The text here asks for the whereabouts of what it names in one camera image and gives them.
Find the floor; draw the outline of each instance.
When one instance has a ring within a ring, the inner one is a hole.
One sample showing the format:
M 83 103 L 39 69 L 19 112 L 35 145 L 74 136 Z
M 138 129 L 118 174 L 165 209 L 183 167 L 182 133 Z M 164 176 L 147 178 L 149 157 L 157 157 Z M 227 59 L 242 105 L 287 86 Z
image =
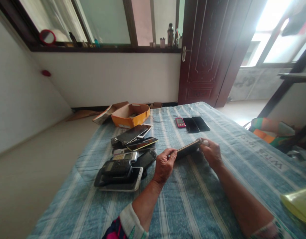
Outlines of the floor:
M 240 125 L 267 101 L 230 102 L 219 111 Z M 61 122 L 0 157 L 0 238 L 26 238 L 47 209 L 98 125 Z
M 222 108 L 216 108 L 239 125 L 244 126 L 256 118 L 268 100 L 231 101 Z

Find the red round mirror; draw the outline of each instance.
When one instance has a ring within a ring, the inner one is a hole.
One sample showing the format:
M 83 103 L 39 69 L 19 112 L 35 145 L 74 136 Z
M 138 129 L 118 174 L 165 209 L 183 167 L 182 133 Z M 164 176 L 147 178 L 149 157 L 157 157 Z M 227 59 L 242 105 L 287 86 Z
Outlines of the red round mirror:
M 42 30 L 39 34 L 39 38 L 48 46 L 53 45 L 56 42 L 56 35 L 48 29 Z

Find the wooden door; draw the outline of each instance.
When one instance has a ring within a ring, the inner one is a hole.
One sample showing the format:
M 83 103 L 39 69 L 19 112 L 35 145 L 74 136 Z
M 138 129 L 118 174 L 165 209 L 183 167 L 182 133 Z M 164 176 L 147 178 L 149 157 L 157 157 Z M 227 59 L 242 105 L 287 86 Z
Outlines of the wooden door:
M 182 49 L 191 51 L 183 62 L 182 50 L 179 105 L 204 101 L 215 106 L 250 5 L 249 0 L 185 1 Z

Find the patterned sleeve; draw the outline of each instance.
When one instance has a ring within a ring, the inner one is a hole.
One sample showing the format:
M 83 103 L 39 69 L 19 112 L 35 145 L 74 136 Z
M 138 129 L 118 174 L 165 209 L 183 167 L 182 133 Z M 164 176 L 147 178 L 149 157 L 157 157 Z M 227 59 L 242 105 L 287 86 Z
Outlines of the patterned sleeve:
M 104 239 L 133 239 L 133 238 L 148 238 L 149 233 L 144 230 L 140 224 L 136 213 L 130 203 L 114 220 L 111 226 L 106 230 Z
M 274 218 L 268 225 L 256 231 L 251 239 L 291 239 L 291 235 L 281 225 L 280 221 Z

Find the window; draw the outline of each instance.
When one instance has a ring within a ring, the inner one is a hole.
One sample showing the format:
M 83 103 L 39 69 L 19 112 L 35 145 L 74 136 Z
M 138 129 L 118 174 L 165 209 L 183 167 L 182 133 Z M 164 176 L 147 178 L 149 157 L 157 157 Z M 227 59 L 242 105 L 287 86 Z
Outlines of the window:
M 180 52 L 167 42 L 161 49 L 160 38 L 167 41 L 169 23 L 174 36 L 176 29 L 182 35 L 184 4 L 185 0 L 0 0 L 0 9 L 34 51 L 88 47 L 105 52 Z M 56 36 L 57 48 L 39 40 L 45 29 Z
M 289 18 L 299 16 L 303 8 L 304 2 L 268 0 L 241 66 L 291 67 L 306 49 L 306 23 L 297 34 L 283 35 Z

